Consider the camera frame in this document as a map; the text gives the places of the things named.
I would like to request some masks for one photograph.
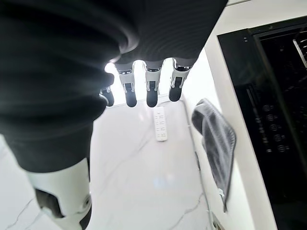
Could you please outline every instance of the button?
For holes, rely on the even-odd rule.
[[[266,144],[266,143],[268,143],[268,139],[267,139],[267,138],[262,138],[262,142],[263,142],[264,144]]]
[[[280,135],[274,135],[274,140],[276,141],[276,142],[278,142],[278,141],[281,141],[282,140],[282,137],[280,136]]]
[[[270,111],[270,106],[268,104],[266,104],[265,106],[263,106],[262,108],[265,112]]]
[[[267,120],[268,120],[268,121],[274,120],[274,116],[273,116],[272,114],[267,115]]]
[[[276,130],[277,130],[277,126],[276,126],[276,125],[270,125],[270,129],[271,129],[272,131],[276,131]]]
[[[286,151],[286,148],[285,148],[284,145],[277,146],[277,149],[278,149],[279,152],[285,152]]]

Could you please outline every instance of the black fingertip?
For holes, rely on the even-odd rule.
[[[168,98],[172,102],[176,102],[180,99],[181,97],[181,88],[170,88]]]

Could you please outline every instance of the white wall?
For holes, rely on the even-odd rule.
[[[201,136],[193,130],[209,204],[225,230],[274,230],[276,224],[216,36],[305,15],[307,0],[252,0],[226,7],[206,43],[206,53],[201,53],[185,83],[189,113],[206,97],[223,113],[237,135],[228,212],[223,213]]]

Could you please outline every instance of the gray vein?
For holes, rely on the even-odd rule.
[[[168,228],[168,230],[173,230],[174,228],[176,228],[180,224],[180,222],[183,220],[186,214],[189,214],[195,211],[199,207],[199,205],[201,204],[201,196],[203,196],[203,193],[200,194],[197,204],[193,208],[186,209],[184,213],[182,214],[182,216],[176,221],[176,223],[172,227]]]
[[[25,230],[30,230],[29,228],[30,228],[31,226],[33,226],[42,216],[43,216],[43,213],[42,213],[42,211],[40,211],[40,212],[38,213],[38,215],[34,218],[34,220],[32,221],[32,223],[31,223],[28,227],[25,228]]]
[[[21,212],[18,214],[17,218],[16,218],[16,221],[13,223],[13,224],[10,224],[6,227],[5,230],[8,230],[10,229],[11,227],[14,227],[17,222],[19,221],[19,217],[24,213],[24,211],[26,211],[26,209],[30,206],[31,202],[34,200],[34,198],[32,198],[25,206],[24,208],[21,210]]]
[[[140,154],[140,151],[146,146],[146,144],[150,141],[150,139],[146,140],[138,149],[135,150],[134,154],[129,155],[126,159],[120,161],[116,167],[106,176],[105,181],[102,185],[103,189],[99,192],[99,194],[102,194],[105,189],[107,188],[107,185],[112,178],[113,174],[117,171],[117,169],[125,162],[131,160],[132,158],[136,157],[137,155]]]

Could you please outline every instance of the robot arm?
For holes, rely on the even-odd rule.
[[[42,211],[64,230],[85,230],[92,214],[87,159],[56,172],[26,172]]]

